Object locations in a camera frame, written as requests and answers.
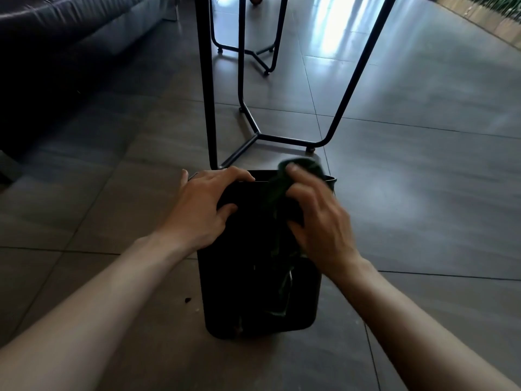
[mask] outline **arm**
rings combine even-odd
[[[211,244],[237,207],[216,210],[226,186],[246,171],[183,170],[173,211],[153,234],[137,240],[114,263],[0,350],[2,390],[90,390],[125,331],[166,274]]]
[[[323,181],[295,165],[288,174],[296,183],[287,195],[304,213],[304,227],[290,222],[290,229],[373,331],[408,389],[519,390],[360,256],[349,215]]]

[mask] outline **black trash bin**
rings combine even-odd
[[[271,261],[273,228],[260,203],[276,170],[250,170],[255,182],[234,182],[218,207],[238,205],[224,233],[198,251],[199,276],[206,328],[215,337],[257,336],[304,329],[315,321],[321,274],[312,261],[299,256]],[[326,176],[333,190],[336,179]],[[287,229],[281,240],[293,240]],[[281,273],[279,266],[291,266]]]

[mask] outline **wooden floor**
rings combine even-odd
[[[245,100],[263,132],[325,136],[381,2],[290,0],[275,72],[265,78],[246,61]],[[23,177],[1,189],[0,344],[149,233],[182,168],[209,167],[192,3],[183,0],[180,24],[161,23],[18,159]],[[235,45],[237,0],[216,3],[218,40]],[[272,41],[279,3],[248,5],[248,47]],[[222,161],[251,133],[238,112],[237,55],[213,52]],[[518,384],[520,99],[521,52],[439,5],[397,0],[333,140],[314,155],[339,180],[362,254]],[[257,142],[236,164],[272,169],[298,155]],[[188,259],[147,303],[100,389],[404,385],[328,280],[311,328],[212,338]]]

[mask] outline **forearm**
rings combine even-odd
[[[89,390],[182,247],[138,240],[108,268],[0,351],[0,388]]]
[[[408,389],[518,390],[363,260],[335,281]]]

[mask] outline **hand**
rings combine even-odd
[[[304,214],[304,227],[293,221],[288,226],[309,259],[335,282],[350,264],[362,260],[349,214],[320,178],[291,163],[286,171],[295,181],[286,196],[295,199]]]
[[[237,211],[237,205],[217,202],[225,188],[234,181],[255,181],[244,169],[231,166],[224,170],[201,171],[188,181],[182,170],[177,202],[155,234],[165,241],[181,243],[184,254],[212,244],[225,230],[225,223]]]

